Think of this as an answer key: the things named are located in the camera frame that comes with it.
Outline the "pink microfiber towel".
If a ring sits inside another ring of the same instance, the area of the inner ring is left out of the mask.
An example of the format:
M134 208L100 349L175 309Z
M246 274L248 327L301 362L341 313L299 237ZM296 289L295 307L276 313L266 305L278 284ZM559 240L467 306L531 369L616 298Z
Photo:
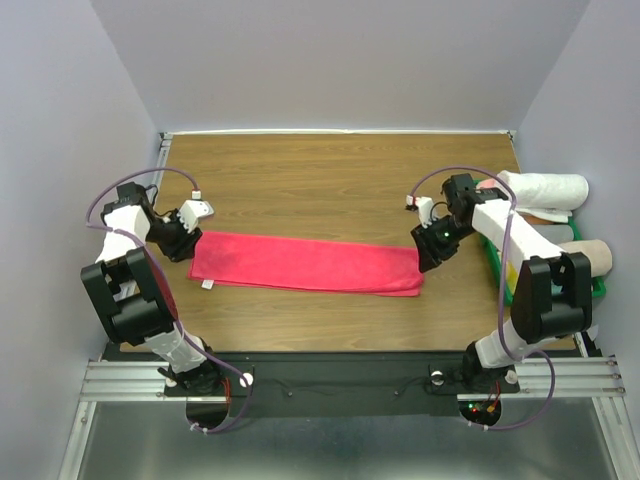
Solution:
M406 247L207 231L188 277L216 285L412 297L424 276Z

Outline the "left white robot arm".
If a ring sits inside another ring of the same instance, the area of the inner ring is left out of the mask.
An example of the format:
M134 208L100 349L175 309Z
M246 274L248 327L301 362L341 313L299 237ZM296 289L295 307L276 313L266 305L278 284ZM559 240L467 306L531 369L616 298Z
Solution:
M156 245L170 261L191 260L202 237L199 222L214 215L194 190L183 205L163 215L147 189L135 182L116 187L99 225L101 253L81 270L81 281L108 338L115 344L144 346L164 359L160 371L169 385L209 396L222 386L222 369L211 348L178 324L178 309L162 269L147 250Z

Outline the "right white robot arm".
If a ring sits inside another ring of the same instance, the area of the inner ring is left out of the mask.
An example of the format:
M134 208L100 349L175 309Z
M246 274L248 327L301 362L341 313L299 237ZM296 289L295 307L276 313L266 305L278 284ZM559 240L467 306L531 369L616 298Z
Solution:
M466 349L461 383L482 390L496 374L556 339L587 331L592 325L592 268L589 258L569 253L548 241L517 211L516 193L495 176L491 188L474 181L473 167L454 166L441 187L446 215L432 215L435 203L412 189L407 209L417 213L411 236L418 268L426 273L458 251L474 233L489 240L501 254L500 272L517 273L509 307L501 306L496 329Z

